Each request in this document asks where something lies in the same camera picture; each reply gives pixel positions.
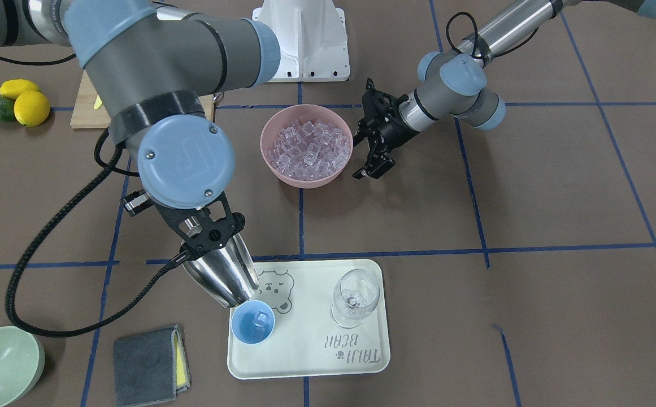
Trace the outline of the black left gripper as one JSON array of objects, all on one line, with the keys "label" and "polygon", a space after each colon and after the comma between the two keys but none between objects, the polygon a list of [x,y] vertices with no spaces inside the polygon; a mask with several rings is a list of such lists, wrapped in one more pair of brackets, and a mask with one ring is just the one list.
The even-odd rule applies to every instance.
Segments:
[{"label": "black left gripper", "polygon": [[[353,146],[369,141],[379,151],[390,152],[417,136],[420,132],[407,124],[400,111],[400,106],[408,100],[405,94],[395,97],[377,90],[374,81],[367,78],[366,90],[361,97],[364,117],[358,122]],[[389,154],[375,154],[371,149],[367,152],[366,160],[353,172],[353,179],[379,179],[393,169],[395,164]]]}]

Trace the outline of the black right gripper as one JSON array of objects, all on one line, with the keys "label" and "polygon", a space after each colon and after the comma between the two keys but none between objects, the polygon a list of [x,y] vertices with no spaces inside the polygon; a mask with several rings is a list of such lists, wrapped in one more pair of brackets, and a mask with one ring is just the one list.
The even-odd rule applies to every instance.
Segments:
[{"label": "black right gripper", "polygon": [[[211,219],[211,207],[220,204],[225,216]],[[240,212],[232,212],[226,193],[221,193],[214,201],[201,209],[174,209],[154,204],[163,221],[183,240],[180,247],[181,260],[196,260],[208,252],[225,248],[230,238],[244,229],[245,217]],[[198,232],[184,232],[180,225],[185,220],[196,220]]]}]

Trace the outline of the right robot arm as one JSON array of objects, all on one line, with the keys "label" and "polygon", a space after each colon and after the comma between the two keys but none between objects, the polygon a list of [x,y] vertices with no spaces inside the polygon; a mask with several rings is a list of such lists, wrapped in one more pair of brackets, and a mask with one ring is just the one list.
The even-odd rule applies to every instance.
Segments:
[{"label": "right robot arm", "polygon": [[167,19],[151,1],[0,1],[0,46],[33,44],[73,48],[113,141],[192,260],[239,240],[245,220],[224,195],[234,150],[199,98],[271,80],[280,65],[271,28],[190,11]]}]

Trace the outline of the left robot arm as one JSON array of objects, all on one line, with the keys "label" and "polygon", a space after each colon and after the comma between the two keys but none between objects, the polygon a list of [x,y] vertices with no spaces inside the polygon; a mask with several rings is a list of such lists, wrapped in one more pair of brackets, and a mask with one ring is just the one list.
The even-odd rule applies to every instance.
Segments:
[{"label": "left robot arm", "polygon": [[390,154],[440,119],[452,116],[471,127],[490,131],[506,115],[501,96],[487,88],[484,69],[493,60],[526,44],[543,23],[557,18],[576,1],[516,1],[445,52],[421,58],[416,75],[420,85],[409,94],[392,96],[367,79],[362,95],[363,118],[354,145],[369,147],[356,179],[381,178],[395,166]]}]

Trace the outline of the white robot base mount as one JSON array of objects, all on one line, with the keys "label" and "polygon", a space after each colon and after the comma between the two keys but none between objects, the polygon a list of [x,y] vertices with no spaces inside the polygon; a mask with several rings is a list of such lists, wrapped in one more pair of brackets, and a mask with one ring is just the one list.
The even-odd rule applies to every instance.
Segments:
[{"label": "white robot base mount", "polygon": [[280,45],[280,65],[272,83],[349,79],[344,10],[333,1],[265,1],[253,9],[252,19],[271,28]]}]

